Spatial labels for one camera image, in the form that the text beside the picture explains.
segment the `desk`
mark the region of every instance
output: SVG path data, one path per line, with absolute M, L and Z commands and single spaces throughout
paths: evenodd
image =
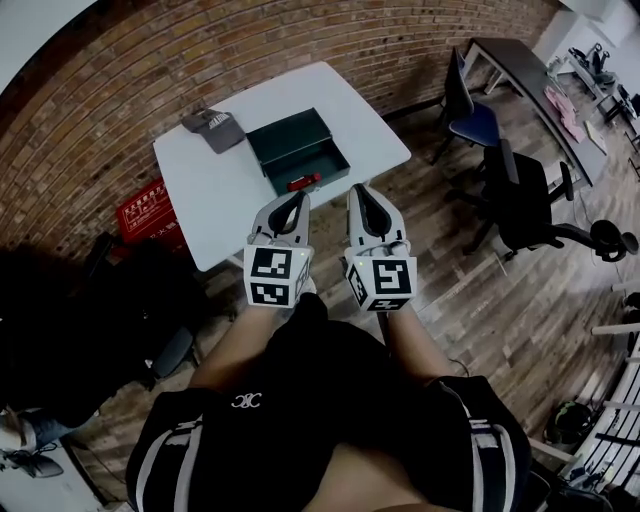
M 582 64 L 580 64 L 578 59 L 576 59 L 569 52 L 567 52 L 567 62 L 571 64 L 571 67 L 575 71 L 576 75 L 578 75 L 580 80 L 582 80 L 584 85 L 587 86 L 587 88 L 591 91 L 591 94 L 593 94 L 596 98 L 596 106 L 606 100 L 609 96 L 611 96 L 611 93 L 613 93 L 615 88 L 610 87 L 610 93 L 606 93 L 602 89 L 600 89 L 600 86 L 596 83 L 593 76 L 591 76 L 591 73 L 589 73 L 589 71 L 586 70 L 584 66 L 582 66 Z
M 607 112 L 604 122 L 608 124 L 624 112 L 629 124 L 631 124 L 635 130 L 633 122 L 638 119 L 638 114 L 636 113 L 633 103 L 631 103 L 631 97 L 627 96 L 626 98 L 623 98 L 620 91 L 616 91 L 612 98 L 615 102 L 615 106 Z
M 312 107 L 351 165 L 347 176 L 310 193 L 312 208 L 411 157 L 391 128 L 324 62 L 268 80 L 212 108 L 231 112 L 250 132 Z M 197 267 L 206 271 L 240 251 L 256 214 L 276 197 L 249 142 L 217 155 L 200 135 L 177 126 L 153 147 Z
M 559 112 L 544 95 L 547 85 L 557 87 L 547 76 L 547 68 L 542 61 L 516 39 L 474 38 L 465 58 L 463 77 L 467 76 L 478 55 L 486 58 L 524 97 L 531 100 L 538 115 L 580 173 L 581 179 L 576 182 L 576 187 L 585 183 L 593 186 L 605 168 L 607 157 L 588 136 L 578 143 L 562 126 Z

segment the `pink object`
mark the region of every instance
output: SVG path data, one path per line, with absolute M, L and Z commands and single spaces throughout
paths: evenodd
M 573 103 L 571 103 L 571 100 L 548 85 L 544 89 L 544 95 L 556 110 L 560 112 L 562 126 L 565 127 L 576 142 L 582 142 L 587 134 L 576 123 L 576 109 Z
M 587 136 L 585 131 L 576 124 L 575 117 L 569 119 L 567 117 L 563 117 L 561 119 L 562 125 L 566 128 L 566 130 L 571 134 L 571 136 L 576 139 L 576 142 L 580 143 Z

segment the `person's leg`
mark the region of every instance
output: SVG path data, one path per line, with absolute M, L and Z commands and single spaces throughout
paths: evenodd
M 31 448 L 34 446 L 34 441 L 35 450 L 39 450 L 49 443 L 77 430 L 76 428 L 67 427 L 60 423 L 53 418 L 46 409 L 40 409 L 35 412 L 24 412 L 20 414 L 20 420 L 22 421 L 27 437 L 27 447 L 24 448 L 27 451 L 33 451 Z
M 23 412 L 17 423 L 0 416 L 0 450 L 34 452 L 76 430 L 57 421 L 46 409 Z
M 278 310 L 247 306 L 191 377 L 189 387 L 230 391 L 250 373 L 264 352 Z
M 400 368 L 418 382 L 454 375 L 447 356 L 410 304 L 389 313 L 389 349 Z
M 22 448 L 22 437 L 7 415 L 0 416 L 0 450 L 13 452 Z
M 486 378 L 414 382 L 398 401 L 391 450 L 429 502 L 462 511 L 478 501 L 482 510 L 503 510 L 506 501 L 515 509 L 531 450 Z

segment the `white stripe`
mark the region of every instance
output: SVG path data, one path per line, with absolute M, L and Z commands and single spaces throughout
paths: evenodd
M 482 473 L 482 461 L 476 444 L 476 438 L 471 434 L 471 453 L 473 455 L 473 512 L 484 510 L 484 474 Z
M 460 398 L 460 395 L 458 393 L 456 393 L 453 389 L 451 389 L 449 386 L 447 386 L 446 384 L 443 384 L 442 382 L 440 383 L 440 385 L 442 386 L 442 388 L 447 392 L 452 394 L 453 396 L 455 396 L 458 400 L 460 400 L 460 405 L 462 405 L 462 407 L 464 407 L 464 412 L 467 415 L 467 419 L 469 421 L 471 421 L 471 413 L 469 412 L 469 409 L 467 409 L 467 406 L 464 405 L 464 402 L 462 401 L 462 398 Z
M 510 512 L 516 487 L 516 458 L 513 454 L 513 445 L 511 444 L 509 432 L 502 425 L 494 425 L 494 428 L 500 432 L 502 452 L 504 453 L 505 491 L 503 512 Z
M 180 473 L 178 474 L 178 483 L 176 484 L 176 494 L 173 500 L 174 512 L 188 512 L 189 510 L 189 489 L 191 488 L 191 475 L 193 474 L 193 466 L 196 463 L 198 448 L 200 447 L 200 438 L 202 437 L 202 423 L 191 431 L 191 440 L 189 448 L 184 456 Z
M 144 488 L 147 485 L 147 480 L 149 480 L 149 475 L 151 474 L 151 469 L 153 468 L 153 463 L 158 456 L 158 452 L 169 435 L 171 435 L 171 430 L 167 430 L 158 439 L 156 439 L 149 447 L 149 450 L 147 450 L 147 454 L 142 461 L 142 466 L 140 466 L 140 471 L 138 472 L 138 480 L 136 481 L 136 504 L 138 505 L 138 512 L 144 512 L 144 507 L 142 505 Z

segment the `black fabric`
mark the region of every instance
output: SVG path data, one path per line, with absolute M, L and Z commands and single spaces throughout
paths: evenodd
M 432 503 L 470 510 L 469 421 L 443 384 L 471 404 L 472 414 L 515 431 L 519 493 L 530 460 L 526 436 L 486 379 L 449 377 L 426 388 L 413 385 L 397 371 L 384 345 L 350 324 L 329 321 L 320 299 L 304 294 L 255 373 L 233 393 L 191 389 L 158 398 L 127 468 L 130 499 L 135 502 L 137 475 L 151 443 L 203 415 L 190 487 L 192 512 L 301 510 L 340 442 L 386 451 Z M 261 393 L 252 400 L 257 407 L 232 407 L 249 393 Z M 169 476 L 175 468 L 158 461 L 144 495 L 145 510 L 151 512 L 173 507 L 167 489 L 175 490 L 175 477 Z
M 460 52 L 454 48 L 449 59 L 449 68 L 444 82 L 444 93 L 447 99 L 446 112 L 448 121 L 463 119 L 473 114 L 473 101 L 462 78 L 464 60 Z
M 491 204 L 500 237 L 513 250 L 549 243 L 553 236 L 549 192 L 542 164 L 514 153 L 518 185 L 511 183 L 504 168 L 500 148 L 486 147 L 486 189 L 483 196 Z
M 155 360 L 180 327 L 197 332 L 207 307 L 193 277 L 153 243 L 76 297 L 32 307 L 36 289 L 23 293 L 0 315 L 0 385 L 14 410 L 46 408 L 70 428 L 123 385 L 147 378 L 145 359 Z

